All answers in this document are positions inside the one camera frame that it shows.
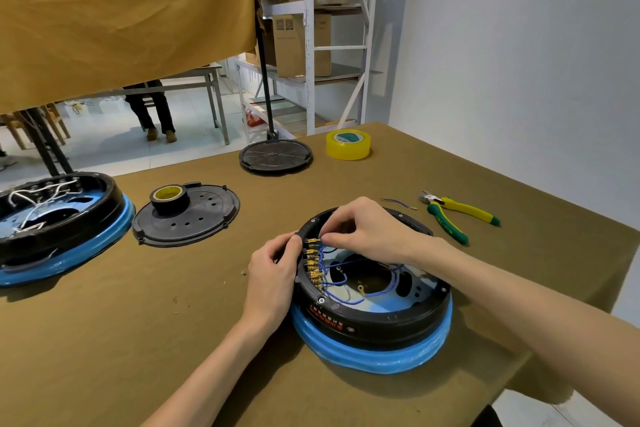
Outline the yellow tape roll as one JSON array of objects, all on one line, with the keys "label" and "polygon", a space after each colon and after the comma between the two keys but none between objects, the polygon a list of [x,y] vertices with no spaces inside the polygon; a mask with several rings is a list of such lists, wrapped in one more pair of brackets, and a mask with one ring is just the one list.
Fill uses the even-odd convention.
[{"label": "yellow tape roll", "polygon": [[326,154],[345,161],[367,158],[371,151],[371,136],[361,130],[335,130],[326,135]]}]

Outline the grey metal table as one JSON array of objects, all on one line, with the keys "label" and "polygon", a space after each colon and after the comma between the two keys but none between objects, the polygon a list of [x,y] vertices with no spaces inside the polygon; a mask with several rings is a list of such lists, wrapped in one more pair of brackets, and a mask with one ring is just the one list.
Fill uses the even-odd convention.
[{"label": "grey metal table", "polygon": [[230,144],[230,140],[228,136],[227,122],[226,122],[225,111],[223,108],[223,102],[221,98],[220,81],[219,81],[219,75],[218,75],[218,70],[220,68],[222,68],[222,66],[219,63],[214,62],[206,66],[196,67],[194,69],[190,69],[188,71],[167,77],[167,80],[184,80],[189,78],[201,78],[202,81],[198,81],[198,82],[176,83],[176,84],[169,84],[169,85],[161,84],[155,87],[149,87],[148,84],[145,84],[143,88],[135,88],[135,89],[118,88],[118,89],[113,89],[109,91],[101,91],[101,92],[89,94],[86,96],[72,97],[71,99],[65,100],[63,102],[68,103],[71,101],[86,101],[89,99],[129,96],[131,94],[148,95],[150,93],[155,93],[155,92],[169,92],[169,91],[181,91],[181,90],[187,90],[187,89],[205,88],[207,91],[207,96],[209,98],[209,105],[211,108],[214,127],[221,131],[223,135],[224,143],[226,146],[228,146]]}]

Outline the black round cover plate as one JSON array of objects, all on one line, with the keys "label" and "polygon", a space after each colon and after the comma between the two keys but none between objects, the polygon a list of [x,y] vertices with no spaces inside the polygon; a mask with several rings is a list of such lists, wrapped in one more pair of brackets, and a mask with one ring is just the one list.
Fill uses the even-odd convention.
[{"label": "black round cover plate", "polygon": [[177,216],[161,218],[150,202],[146,204],[132,220],[132,233],[140,245],[175,248],[203,241],[227,229],[241,208],[236,193],[225,185],[199,181],[176,185],[187,187],[189,208]]}]

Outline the black stand pole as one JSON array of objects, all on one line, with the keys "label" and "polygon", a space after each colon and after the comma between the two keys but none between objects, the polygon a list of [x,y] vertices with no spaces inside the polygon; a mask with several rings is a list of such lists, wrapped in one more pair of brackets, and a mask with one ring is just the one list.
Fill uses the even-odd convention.
[{"label": "black stand pole", "polygon": [[254,9],[255,9],[255,35],[257,38],[258,56],[260,59],[260,70],[262,75],[262,86],[264,90],[267,122],[269,127],[269,130],[267,132],[267,140],[278,140],[279,135],[278,135],[278,132],[275,130],[275,126],[274,126],[273,110],[271,107],[271,95],[270,95],[269,83],[268,83],[268,71],[266,66],[266,52],[265,52],[265,45],[264,45],[264,29],[262,28],[263,15],[262,15],[262,9],[260,7],[260,2],[258,0],[254,0]]}]

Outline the small cardboard box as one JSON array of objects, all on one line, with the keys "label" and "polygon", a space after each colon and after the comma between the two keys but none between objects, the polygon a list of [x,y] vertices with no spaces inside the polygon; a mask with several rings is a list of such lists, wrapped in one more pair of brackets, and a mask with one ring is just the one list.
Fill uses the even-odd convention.
[{"label": "small cardboard box", "polygon": [[[330,14],[316,14],[314,42],[330,46],[332,38]],[[284,15],[262,20],[265,29],[265,56],[267,65],[276,67],[279,77],[296,78],[306,75],[305,25],[303,16]],[[328,50],[314,51],[315,76],[331,76],[332,55]]]}]

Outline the person's right forearm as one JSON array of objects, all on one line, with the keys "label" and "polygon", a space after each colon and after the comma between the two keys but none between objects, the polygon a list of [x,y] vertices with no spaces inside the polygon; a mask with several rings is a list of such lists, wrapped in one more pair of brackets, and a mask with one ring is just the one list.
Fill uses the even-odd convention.
[{"label": "person's right forearm", "polygon": [[457,250],[416,238],[410,261],[444,279],[624,427],[640,427],[640,328]]}]

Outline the black tape roll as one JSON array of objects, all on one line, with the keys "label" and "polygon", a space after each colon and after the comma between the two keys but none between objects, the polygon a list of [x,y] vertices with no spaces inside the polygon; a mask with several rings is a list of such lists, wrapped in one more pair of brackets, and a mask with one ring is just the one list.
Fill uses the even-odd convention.
[{"label": "black tape roll", "polygon": [[190,205],[185,185],[173,184],[156,188],[150,193],[149,198],[154,212],[161,218],[177,216],[185,212]]}]

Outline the white metal shelf rack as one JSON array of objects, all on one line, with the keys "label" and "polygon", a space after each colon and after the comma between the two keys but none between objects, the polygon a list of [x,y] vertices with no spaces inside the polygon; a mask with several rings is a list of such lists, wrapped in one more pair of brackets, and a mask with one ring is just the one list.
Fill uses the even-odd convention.
[{"label": "white metal shelf rack", "polygon": [[[258,0],[263,19],[275,16],[303,16],[305,25],[306,75],[279,77],[276,67],[267,66],[273,121],[279,139],[296,139],[317,133],[341,130],[364,124],[372,69],[373,29],[377,0],[350,0],[345,5],[316,5],[314,0],[267,4]],[[314,42],[316,14],[330,14],[330,46]],[[315,76],[314,51],[328,50],[332,55],[331,76]],[[266,124],[250,131],[269,130],[262,86],[258,46],[253,52],[232,59],[241,108],[261,117]]]}]

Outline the person's right hand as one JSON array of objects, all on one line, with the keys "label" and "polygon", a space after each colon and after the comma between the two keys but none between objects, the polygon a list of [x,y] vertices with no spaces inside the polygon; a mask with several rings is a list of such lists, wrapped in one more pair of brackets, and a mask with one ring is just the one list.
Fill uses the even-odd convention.
[{"label": "person's right hand", "polygon": [[319,238],[329,232],[364,232],[366,252],[373,261],[418,266],[424,245],[432,239],[411,229],[368,197],[359,197],[337,208],[322,226]]}]

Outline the olive table cloth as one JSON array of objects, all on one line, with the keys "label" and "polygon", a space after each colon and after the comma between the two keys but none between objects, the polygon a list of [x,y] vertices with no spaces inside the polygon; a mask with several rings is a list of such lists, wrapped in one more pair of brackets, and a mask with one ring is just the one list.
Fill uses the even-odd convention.
[{"label": "olive table cloth", "polygon": [[[168,183],[226,185],[241,200],[228,229],[178,248],[131,234],[48,281],[0,291],[0,427],[138,427],[239,319],[246,266],[274,236],[359,196],[417,205],[428,190],[495,214],[502,226],[452,213],[464,251],[610,312],[640,232],[380,123],[362,127],[372,151],[330,158],[305,138],[307,169],[269,178],[237,153],[116,178],[141,208]],[[214,423],[220,427],[467,427],[505,387],[553,403],[570,387],[485,311],[454,293],[438,354],[402,375],[323,362],[290,322],[270,338]]]}]

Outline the black tripod legs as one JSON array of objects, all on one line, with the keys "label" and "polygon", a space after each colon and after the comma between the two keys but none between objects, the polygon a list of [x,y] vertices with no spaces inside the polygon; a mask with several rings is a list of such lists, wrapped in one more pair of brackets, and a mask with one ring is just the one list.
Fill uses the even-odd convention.
[{"label": "black tripod legs", "polygon": [[45,122],[44,114],[36,107],[20,110],[14,114],[23,124],[24,130],[32,139],[35,148],[51,176],[72,174],[67,157],[64,155],[53,133]]}]

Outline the wooden chair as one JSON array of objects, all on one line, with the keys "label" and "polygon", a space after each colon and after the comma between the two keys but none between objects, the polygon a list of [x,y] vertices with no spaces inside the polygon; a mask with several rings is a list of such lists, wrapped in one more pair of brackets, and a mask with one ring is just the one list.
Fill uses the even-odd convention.
[{"label": "wooden chair", "polygon": [[[39,111],[49,130],[52,131],[54,138],[61,145],[66,145],[66,141],[71,138],[71,135],[65,126],[56,104],[49,103],[41,105]],[[35,149],[34,141],[27,130],[27,124],[22,121],[18,112],[0,114],[0,126],[5,126],[8,129],[20,150]]]}]

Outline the person's left hand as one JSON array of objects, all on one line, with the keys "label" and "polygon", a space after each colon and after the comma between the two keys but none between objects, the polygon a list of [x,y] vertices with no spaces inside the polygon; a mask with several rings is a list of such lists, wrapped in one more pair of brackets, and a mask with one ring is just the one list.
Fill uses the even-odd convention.
[{"label": "person's left hand", "polygon": [[295,273],[283,269],[283,253],[295,232],[271,239],[253,252],[241,322],[263,341],[283,322],[292,301]]}]

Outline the yellow green pliers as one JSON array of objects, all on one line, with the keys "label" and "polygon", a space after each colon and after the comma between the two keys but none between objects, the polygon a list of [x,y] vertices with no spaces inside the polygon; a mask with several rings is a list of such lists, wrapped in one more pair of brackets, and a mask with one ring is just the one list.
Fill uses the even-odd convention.
[{"label": "yellow green pliers", "polygon": [[459,212],[488,223],[494,227],[501,227],[501,221],[498,217],[470,204],[456,201],[451,197],[438,197],[426,190],[423,190],[419,195],[419,199],[427,205],[428,213],[436,219],[440,227],[462,246],[469,246],[469,238],[453,223],[452,220],[449,219],[445,210]]}]

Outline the tan hanging cloth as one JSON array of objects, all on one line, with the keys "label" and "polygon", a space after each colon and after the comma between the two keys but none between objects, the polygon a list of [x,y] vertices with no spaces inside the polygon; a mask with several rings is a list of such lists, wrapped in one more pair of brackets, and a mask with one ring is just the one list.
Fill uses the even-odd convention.
[{"label": "tan hanging cloth", "polygon": [[254,0],[0,0],[0,114],[175,75],[255,44]]}]

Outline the black round stand base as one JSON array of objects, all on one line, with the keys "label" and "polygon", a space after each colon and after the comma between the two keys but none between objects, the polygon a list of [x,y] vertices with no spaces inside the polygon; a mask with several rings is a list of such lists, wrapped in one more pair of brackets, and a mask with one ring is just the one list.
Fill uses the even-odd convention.
[{"label": "black round stand base", "polygon": [[300,140],[272,139],[249,144],[239,153],[247,172],[284,175],[307,168],[314,160],[311,148]]}]

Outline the person's left forearm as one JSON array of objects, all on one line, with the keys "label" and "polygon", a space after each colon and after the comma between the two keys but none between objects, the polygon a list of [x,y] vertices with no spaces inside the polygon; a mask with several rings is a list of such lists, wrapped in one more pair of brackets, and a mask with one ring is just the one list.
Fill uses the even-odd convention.
[{"label": "person's left forearm", "polygon": [[140,427],[212,427],[238,379],[284,317],[242,318]]}]

